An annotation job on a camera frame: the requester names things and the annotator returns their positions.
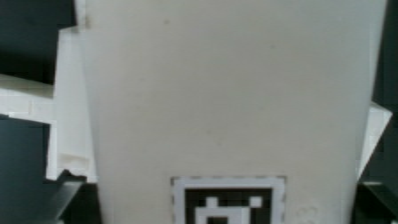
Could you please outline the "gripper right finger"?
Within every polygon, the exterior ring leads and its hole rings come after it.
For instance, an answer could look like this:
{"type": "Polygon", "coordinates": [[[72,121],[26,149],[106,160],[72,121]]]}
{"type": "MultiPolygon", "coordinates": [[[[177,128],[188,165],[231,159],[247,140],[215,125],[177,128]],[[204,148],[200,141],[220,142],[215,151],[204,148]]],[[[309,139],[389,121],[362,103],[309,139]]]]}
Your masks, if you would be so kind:
{"type": "Polygon", "coordinates": [[[398,196],[380,182],[357,186],[351,224],[398,224],[398,196]]]}

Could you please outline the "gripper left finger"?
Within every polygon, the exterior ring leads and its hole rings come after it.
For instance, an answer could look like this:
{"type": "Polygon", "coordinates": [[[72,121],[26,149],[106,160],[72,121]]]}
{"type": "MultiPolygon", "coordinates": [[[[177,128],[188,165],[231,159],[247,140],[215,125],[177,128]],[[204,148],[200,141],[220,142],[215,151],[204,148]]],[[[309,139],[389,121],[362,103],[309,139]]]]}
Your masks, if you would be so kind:
{"type": "Polygon", "coordinates": [[[97,185],[67,170],[53,183],[56,191],[24,224],[99,224],[97,185]]]}

